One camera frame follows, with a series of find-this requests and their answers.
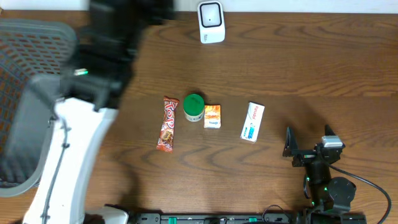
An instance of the green lid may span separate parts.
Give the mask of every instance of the green lid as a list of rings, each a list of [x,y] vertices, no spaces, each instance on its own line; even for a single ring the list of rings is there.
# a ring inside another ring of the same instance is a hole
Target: green lid
[[[184,111],[190,116],[198,116],[205,109],[205,101],[197,94],[191,94],[184,99]]]

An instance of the orange snack box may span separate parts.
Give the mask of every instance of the orange snack box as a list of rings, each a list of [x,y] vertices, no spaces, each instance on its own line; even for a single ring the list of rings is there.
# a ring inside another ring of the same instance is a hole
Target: orange snack box
[[[205,106],[205,128],[221,127],[221,105]]]

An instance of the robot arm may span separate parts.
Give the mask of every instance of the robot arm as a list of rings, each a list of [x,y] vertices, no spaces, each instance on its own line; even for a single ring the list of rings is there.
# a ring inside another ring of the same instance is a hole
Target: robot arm
[[[172,0],[92,0],[91,25],[61,67],[52,143],[39,189],[23,223],[83,223],[88,181],[103,138],[133,76],[141,34],[171,19]],[[102,209],[106,223],[127,222],[126,212]]]

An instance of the white wall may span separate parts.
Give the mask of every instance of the white wall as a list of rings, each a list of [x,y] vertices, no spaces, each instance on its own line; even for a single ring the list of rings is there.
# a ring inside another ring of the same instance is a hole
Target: white wall
[[[202,0],[175,0],[178,11],[196,11]],[[398,13],[398,0],[219,0],[225,11]],[[88,0],[0,0],[7,9],[86,10]]]

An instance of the white cardboard box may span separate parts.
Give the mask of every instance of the white cardboard box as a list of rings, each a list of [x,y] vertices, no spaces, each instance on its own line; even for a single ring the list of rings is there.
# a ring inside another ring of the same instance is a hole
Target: white cardboard box
[[[264,113],[264,106],[249,103],[248,114],[243,125],[241,139],[256,142],[260,130],[262,114]]]

